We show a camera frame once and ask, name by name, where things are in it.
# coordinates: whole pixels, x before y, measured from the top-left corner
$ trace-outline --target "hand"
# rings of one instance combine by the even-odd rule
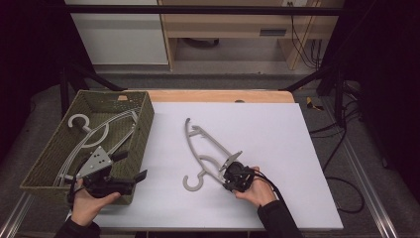
[[[259,167],[253,167],[252,169],[257,172],[260,170]],[[251,183],[251,187],[248,190],[244,192],[234,190],[234,194],[236,198],[247,200],[256,207],[265,206],[276,200],[271,185],[258,177],[254,177],[253,183]]]
[[[82,186],[83,179],[80,179],[77,185]],[[95,198],[86,189],[82,189],[74,197],[71,220],[80,226],[89,226],[104,206],[114,202],[120,196],[119,192],[114,192],[102,198]]]

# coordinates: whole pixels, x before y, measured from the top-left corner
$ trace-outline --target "white table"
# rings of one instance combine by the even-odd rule
[[[156,103],[152,131],[133,203],[110,205],[96,217],[103,228],[120,230],[262,230],[256,209],[237,200],[210,176],[198,191],[201,171],[187,145],[184,122],[205,129],[239,161],[260,166],[279,188],[302,230],[342,229],[343,224],[322,174],[298,104]],[[199,154],[214,153],[206,138],[192,138]]]

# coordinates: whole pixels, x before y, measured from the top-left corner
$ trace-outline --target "green basket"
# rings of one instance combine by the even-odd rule
[[[71,103],[64,118],[55,130],[47,146],[38,157],[31,170],[22,181],[20,188],[28,193],[50,200],[55,203],[66,202],[69,185],[53,186],[53,182],[62,164],[71,151],[86,136],[82,130],[84,120],[76,118],[73,127],[67,125],[68,119],[74,114],[84,114],[89,118],[90,129],[94,129],[109,118],[124,111],[140,108],[138,121],[131,137],[116,151],[129,152],[128,158],[113,165],[111,176],[118,179],[132,179],[140,171],[146,144],[154,120],[154,109],[149,94],[146,91],[83,91],[80,90]],[[110,123],[109,133],[98,146],[109,151],[115,144],[127,135],[133,127],[131,117]],[[103,135],[104,129],[97,131],[85,144],[97,142]],[[79,151],[68,171],[73,175],[82,159],[89,157],[97,146],[83,148]],[[114,204],[130,204],[132,195],[123,195]]]

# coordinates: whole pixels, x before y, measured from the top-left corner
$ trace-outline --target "table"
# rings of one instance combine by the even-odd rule
[[[300,108],[289,92],[150,90],[150,95],[156,115],[142,163],[148,177],[137,185],[132,204],[110,205],[100,212],[95,222],[101,227],[137,231],[263,230],[256,209],[237,200],[209,176],[204,177],[198,191],[182,186],[186,175],[188,183],[194,185],[201,171],[183,134],[187,113],[231,153],[244,150],[239,157],[244,165],[261,166],[277,184],[300,229],[343,228]],[[237,100],[254,103],[225,103]],[[271,114],[264,123],[249,126],[256,119],[250,111]],[[213,112],[229,115],[219,120],[220,115]],[[277,130],[284,133],[272,133]],[[264,141],[258,138],[261,133],[277,138]],[[198,144],[204,155],[214,152]],[[277,159],[281,153],[293,156]]]

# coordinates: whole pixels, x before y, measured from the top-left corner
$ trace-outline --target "black sleeve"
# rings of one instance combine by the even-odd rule
[[[67,218],[64,224],[56,232],[54,238],[99,238],[101,229],[92,222],[88,227],[80,226],[71,220],[71,216]]]
[[[270,238],[303,237],[282,200],[272,201],[265,206],[260,206],[258,214]]]

